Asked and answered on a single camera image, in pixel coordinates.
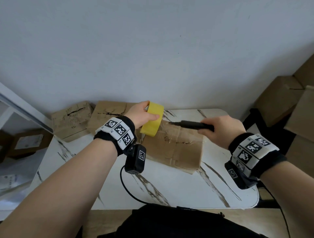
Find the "marble table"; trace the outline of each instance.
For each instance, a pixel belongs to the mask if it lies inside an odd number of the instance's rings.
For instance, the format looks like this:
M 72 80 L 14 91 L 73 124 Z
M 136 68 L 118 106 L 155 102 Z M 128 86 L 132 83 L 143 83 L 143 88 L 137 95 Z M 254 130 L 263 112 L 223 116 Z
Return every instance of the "marble table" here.
M 163 119 L 172 122 L 199 122 L 204 117 L 226 114 L 221 109 L 166 110 Z M 29 191 L 40 185 L 92 140 L 91 134 L 69 143 L 54 137 Z M 254 186 L 241 190 L 236 186 L 224 167 L 230 156 L 229 151 L 204 137 L 201 168 L 193 175 L 146 160 L 143 173 L 131 175 L 123 171 L 122 177 L 135 197 L 151 203 L 196 209 L 252 208 L 259 200 L 257 188 Z M 144 205 L 128 195 L 121 184 L 120 169 L 125 164 L 125 159 L 125 155 L 117 158 L 92 209 L 138 209 Z

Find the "packing tape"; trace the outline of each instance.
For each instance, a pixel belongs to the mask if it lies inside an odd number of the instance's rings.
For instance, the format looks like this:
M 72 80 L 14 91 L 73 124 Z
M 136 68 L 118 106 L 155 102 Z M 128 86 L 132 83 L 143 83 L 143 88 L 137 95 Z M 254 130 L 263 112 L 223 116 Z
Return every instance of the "packing tape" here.
M 151 114 L 158 114 L 159 118 L 155 121 L 149 121 L 148 123 L 145 123 L 142 126 L 142 129 L 140 132 L 148 136 L 155 136 L 158 131 L 158 128 L 162 119 L 162 115 L 164 114 L 164 106 L 159 105 L 157 103 L 150 102 L 147 112 Z

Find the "floor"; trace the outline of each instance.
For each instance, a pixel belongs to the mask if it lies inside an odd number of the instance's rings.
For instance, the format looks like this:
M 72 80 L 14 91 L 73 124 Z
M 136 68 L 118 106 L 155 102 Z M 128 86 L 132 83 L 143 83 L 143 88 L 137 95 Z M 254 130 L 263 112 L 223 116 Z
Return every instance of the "floor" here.
M 204 209 L 203 211 L 219 213 L 225 218 L 245 226 L 269 238 L 288 238 L 286 225 L 279 209 Z M 83 238 L 96 238 L 97 235 L 116 231 L 118 226 L 131 214 L 132 210 L 91 210 L 83 226 Z M 288 217 L 291 238 L 308 238 Z

